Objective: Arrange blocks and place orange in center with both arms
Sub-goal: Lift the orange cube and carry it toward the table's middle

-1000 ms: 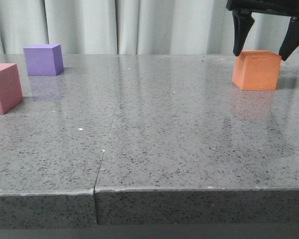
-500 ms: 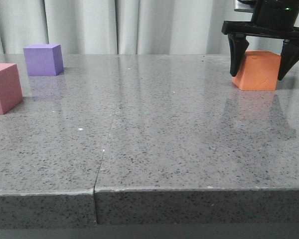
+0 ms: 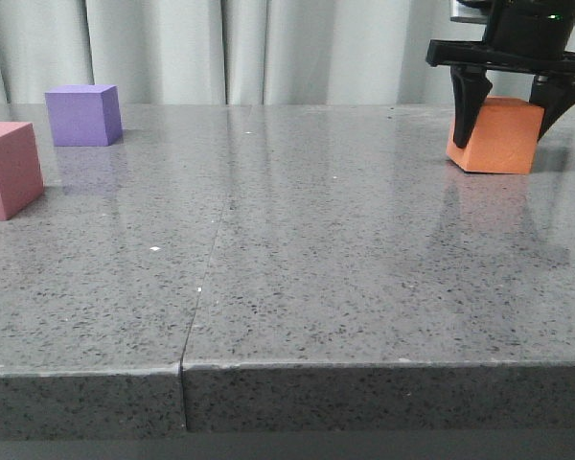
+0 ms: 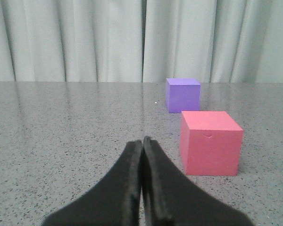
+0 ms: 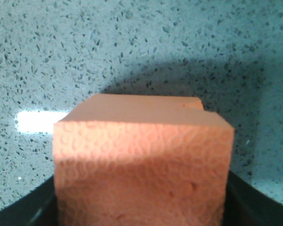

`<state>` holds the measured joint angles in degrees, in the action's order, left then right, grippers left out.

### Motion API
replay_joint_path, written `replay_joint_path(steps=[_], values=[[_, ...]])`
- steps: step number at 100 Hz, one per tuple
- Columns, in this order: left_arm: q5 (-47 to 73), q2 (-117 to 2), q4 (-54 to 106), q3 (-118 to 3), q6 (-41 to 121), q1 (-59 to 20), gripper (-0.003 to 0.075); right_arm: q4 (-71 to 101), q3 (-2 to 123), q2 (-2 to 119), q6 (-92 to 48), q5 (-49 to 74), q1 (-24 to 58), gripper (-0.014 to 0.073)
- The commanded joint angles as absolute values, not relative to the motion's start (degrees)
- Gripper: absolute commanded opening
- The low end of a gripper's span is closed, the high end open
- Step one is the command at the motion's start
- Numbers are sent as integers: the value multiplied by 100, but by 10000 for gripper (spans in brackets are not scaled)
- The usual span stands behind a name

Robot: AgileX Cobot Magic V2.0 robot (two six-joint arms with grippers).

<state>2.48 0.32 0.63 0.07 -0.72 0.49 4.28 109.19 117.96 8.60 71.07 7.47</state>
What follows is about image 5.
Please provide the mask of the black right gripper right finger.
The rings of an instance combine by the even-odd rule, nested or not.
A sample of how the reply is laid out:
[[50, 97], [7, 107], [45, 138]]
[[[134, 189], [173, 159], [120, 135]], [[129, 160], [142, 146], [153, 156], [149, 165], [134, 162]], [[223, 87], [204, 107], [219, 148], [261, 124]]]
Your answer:
[[232, 171], [226, 186], [224, 226], [283, 226], [283, 205]]

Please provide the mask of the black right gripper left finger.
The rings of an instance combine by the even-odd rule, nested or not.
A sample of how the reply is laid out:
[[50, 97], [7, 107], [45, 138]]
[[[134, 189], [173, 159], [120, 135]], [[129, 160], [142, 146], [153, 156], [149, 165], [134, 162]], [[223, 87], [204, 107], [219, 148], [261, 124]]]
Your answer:
[[0, 226], [57, 226], [54, 177], [0, 211]]

